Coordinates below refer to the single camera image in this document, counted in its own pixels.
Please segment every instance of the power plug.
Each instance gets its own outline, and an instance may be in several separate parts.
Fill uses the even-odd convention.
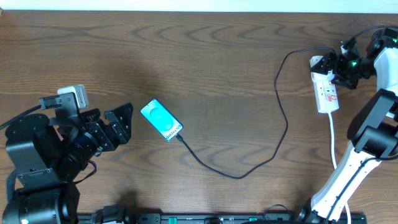
[[[310,60],[313,67],[322,56],[314,56]],[[330,71],[327,75],[311,72],[311,79],[315,90],[315,99],[319,113],[330,113],[339,108],[337,100],[336,86],[331,83],[335,74]]]

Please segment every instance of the power strip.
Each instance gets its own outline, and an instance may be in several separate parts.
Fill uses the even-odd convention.
[[[311,67],[318,63],[321,58],[322,56],[312,57],[310,60]],[[330,81],[334,76],[331,71],[327,75],[311,72],[319,113],[331,113],[339,108],[336,86]]]

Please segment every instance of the power outlet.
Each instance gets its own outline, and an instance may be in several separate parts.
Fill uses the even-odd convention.
[[[330,81],[314,82],[313,87],[319,113],[329,113],[339,108],[334,84]]]

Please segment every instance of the wooden table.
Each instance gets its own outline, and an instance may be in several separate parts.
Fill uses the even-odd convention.
[[[269,158],[285,128],[273,89],[292,50],[340,47],[340,41],[396,15],[189,12],[5,11],[0,17],[0,123],[83,83],[91,108],[134,106],[132,138],[95,158],[98,172],[78,185],[79,212],[120,203],[163,212],[263,212],[282,203],[299,208],[332,173],[328,116],[317,113],[308,60],[325,51],[293,54],[278,87],[289,131],[276,158],[243,180],[202,168],[140,114],[153,97],[184,124],[182,136],[207,164],[244,174]],[[365,49],[371,32],[359,38]],[[338,160],[346,130],[376,92],[376,79],[338,88],[333,113]],[[44,111],[54,116],[53,111]],[[0,132],[0,148],[6,137]],[[0,151],[0,210],[14,169]],[[369,223],[396,223],[398,164],[384,162],[349,205]],[[91,170],[82,172],[83,177]]]

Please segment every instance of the blue device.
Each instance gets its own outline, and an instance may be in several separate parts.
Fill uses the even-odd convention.
[[[141,114],[163,135],[166,140],[170,141],[183,128],[179,122],[156,98],[151,100],[143,109]]]

